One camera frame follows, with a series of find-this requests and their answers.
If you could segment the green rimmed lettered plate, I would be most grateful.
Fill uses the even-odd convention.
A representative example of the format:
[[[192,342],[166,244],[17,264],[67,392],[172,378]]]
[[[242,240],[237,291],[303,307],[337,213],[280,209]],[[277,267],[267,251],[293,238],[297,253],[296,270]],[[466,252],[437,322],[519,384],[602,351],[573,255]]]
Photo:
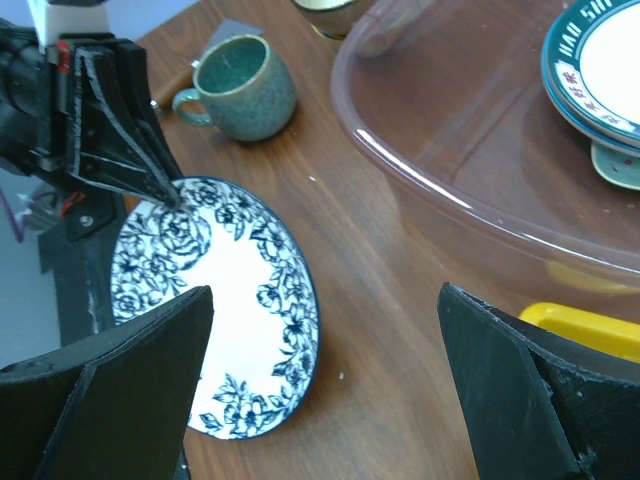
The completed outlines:
[[[639,3],[576,1],[547,35],[559,95],[586,124],[639,145]]]

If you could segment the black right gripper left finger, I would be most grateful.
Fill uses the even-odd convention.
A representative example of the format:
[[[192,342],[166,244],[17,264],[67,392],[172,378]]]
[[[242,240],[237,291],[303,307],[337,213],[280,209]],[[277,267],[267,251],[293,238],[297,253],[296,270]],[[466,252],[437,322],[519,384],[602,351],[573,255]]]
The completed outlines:
[[[173,478],[213,316],[197,286],[2,368],[2,478]]]

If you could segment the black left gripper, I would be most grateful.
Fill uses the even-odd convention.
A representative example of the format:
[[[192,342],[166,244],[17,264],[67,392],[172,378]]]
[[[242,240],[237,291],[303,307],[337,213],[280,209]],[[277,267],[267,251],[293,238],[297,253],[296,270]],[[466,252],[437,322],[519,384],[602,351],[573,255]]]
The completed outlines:
[[[176,208],[180,168],[151,102],[146,51],[126,39],[39,43],[1,20],[1,168]]]

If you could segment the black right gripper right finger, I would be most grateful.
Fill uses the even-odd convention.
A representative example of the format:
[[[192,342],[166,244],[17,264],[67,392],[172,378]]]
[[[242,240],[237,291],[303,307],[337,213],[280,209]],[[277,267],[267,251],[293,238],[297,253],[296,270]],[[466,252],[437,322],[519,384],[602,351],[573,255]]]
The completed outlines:
[[[480,478],[638,478],[638,364],[450,283],[437,312]]]

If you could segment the blue patterned bottom plate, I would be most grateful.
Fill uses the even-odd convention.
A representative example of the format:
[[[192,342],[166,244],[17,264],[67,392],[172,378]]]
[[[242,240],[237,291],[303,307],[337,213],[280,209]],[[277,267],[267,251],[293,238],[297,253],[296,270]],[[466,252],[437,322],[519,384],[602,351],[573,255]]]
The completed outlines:
[[[176,182],[183,204],[138,203],[113,254],[111,305],[123,324],[207,286],[213,320],[188,424],[223,440],[264,435],[304,399],[318,362],[320,314],[288,228],[231,182]]]

